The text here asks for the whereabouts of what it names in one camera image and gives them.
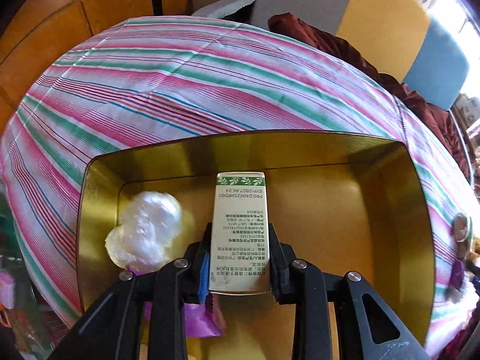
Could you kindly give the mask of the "gold metal tin tray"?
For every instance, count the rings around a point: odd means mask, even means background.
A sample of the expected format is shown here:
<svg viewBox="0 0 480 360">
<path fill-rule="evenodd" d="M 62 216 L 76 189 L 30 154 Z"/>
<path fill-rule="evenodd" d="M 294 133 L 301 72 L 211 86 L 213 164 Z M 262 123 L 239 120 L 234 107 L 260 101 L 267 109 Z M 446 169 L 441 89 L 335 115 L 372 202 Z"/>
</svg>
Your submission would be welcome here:
<svg viewBox="0 0 480 360">
<path fill-rule="evenodd" d="M 268 221 L 279 240 L 323 272 L 359 272 L 425 350 L 434 247 L 419 173 L 402 142 L 358 134 L 231 133 L 93 158 L 77 220 L 82 307 L 118 278 L 105 239 L 135 195 L 154 191 L 179 201 L 184 219 L 170 253 L 180 258 L 212 222 L 222 172 L 263 172 Z"/>
</svg>

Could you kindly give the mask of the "small green white box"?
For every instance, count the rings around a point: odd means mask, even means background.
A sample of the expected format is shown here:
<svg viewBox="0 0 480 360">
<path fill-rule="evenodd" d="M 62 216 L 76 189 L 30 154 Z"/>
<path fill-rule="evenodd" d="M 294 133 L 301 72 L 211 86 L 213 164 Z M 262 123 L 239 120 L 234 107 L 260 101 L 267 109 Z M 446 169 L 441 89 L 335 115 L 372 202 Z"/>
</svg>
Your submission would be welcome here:
<svg viewBox="0 0 480 360">
<path fill-rule="evenodd" d="M 263 172 L 216 176 L 209 290 L 223 295 L 269 291 L 269 218 Z"/>
</svg>

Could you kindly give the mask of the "blue yellow grey chair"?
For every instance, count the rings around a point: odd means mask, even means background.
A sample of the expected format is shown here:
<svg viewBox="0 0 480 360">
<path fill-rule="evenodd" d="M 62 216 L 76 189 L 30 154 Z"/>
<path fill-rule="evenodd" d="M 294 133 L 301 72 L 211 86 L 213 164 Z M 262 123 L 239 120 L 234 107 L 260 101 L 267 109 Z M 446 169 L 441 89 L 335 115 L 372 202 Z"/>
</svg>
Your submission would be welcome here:
<svg viewBox="0 0 480 360">
<path fill-rule="evenodd" d="M 452 115 L 469 65 L 416 0 L 218 0 L 197 15 L 253 24 L 350 63 L 406 105 L 473 177 Z"/>
</svg>

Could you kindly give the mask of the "clear plastic bag ball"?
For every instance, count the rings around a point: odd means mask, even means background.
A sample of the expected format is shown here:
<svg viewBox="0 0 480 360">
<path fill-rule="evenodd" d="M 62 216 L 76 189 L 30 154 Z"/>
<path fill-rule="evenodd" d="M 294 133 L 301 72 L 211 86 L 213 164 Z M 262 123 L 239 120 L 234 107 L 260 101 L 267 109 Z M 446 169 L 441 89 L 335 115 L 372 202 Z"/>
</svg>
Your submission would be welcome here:
<svg viewBox="0 0 480 360">
<path fill-rule="evenodd" d="M 105 239 L 112 262 L 139 274 L 156 272 L 169 263 L 169 250 L 182 228 L 182 208 L 168 193 L 144 191 L 120 213 L 119 224 Z"/>
</svg>

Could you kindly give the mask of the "beige blue sock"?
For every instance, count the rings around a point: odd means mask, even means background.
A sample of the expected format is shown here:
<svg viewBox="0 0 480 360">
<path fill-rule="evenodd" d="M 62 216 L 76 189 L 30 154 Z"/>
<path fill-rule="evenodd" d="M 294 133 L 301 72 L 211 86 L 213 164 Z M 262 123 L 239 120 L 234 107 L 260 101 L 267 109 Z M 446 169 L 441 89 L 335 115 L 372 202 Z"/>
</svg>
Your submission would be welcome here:
<svg viewBox="0 0 480 360">
<path fill-rule="evenodd" d="M 471 238 L 471 218 L 464 213 L 456 214 L 452 222 L 452 230 L 457 243 L 468 242 Z"/>
</svg>

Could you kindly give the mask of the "striped bed quilt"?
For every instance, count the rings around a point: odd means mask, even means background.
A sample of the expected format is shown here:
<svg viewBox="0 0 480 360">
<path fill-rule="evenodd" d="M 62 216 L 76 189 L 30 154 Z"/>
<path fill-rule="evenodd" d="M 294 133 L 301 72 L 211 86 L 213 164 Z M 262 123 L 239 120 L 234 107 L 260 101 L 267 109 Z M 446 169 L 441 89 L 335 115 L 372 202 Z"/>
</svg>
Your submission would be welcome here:
<svg viewBox="0 0 480 360">
<path fill-rule="evenodd" d="M 396 96 L 348 63 L 280 33 L 192 16 L 127 19 L 73 47 L 28 89 L 1 135 L 1 180 L 33 283 L 72 326 L 81 313 L 77 212 L 91 158 L 207 134 L 321 129 L 402 141 L 419 172 L 436 278 L 432 358 L 473 298 L 445 300 L 452 221 L 479 219 L 454 158 Z"/>
</svg>

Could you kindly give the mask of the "pink plush toy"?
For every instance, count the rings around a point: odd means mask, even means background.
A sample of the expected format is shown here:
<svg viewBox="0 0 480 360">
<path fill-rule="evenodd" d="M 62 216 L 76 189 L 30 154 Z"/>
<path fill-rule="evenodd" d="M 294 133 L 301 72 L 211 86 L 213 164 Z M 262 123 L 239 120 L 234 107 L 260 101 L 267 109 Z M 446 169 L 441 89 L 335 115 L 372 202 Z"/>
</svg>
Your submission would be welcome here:
<svg viewBox="0 0 480 360">
<path fill-rule="evenodd" d="M 0 272 L 0 303 L 8 310 L 15 307 L 15 281 L 5 271 Z"/>
</svg>

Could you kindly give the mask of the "purple foil packet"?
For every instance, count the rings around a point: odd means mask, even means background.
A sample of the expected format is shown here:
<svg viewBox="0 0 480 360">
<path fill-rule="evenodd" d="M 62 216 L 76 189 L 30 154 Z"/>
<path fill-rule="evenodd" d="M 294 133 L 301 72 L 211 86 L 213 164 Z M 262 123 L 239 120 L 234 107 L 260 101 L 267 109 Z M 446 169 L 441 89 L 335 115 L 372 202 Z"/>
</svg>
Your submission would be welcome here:
<svg viewBox="0 0 480 360">
<path fill-rule="evenodd" d="M 457 258 L 452 265 L 450 287 L 461 291 L 465 279 L 465 261 L 463 258 Z"/>
<path fill-rule="evenodd" d="M 184 301 L 185 334 L 193 338 L 224 336 L 226 322 L 221 313 L 220 298 L 208 289 L 208 261 L 199 271 L 191 267 L 181 282 Z"/>
</svg>

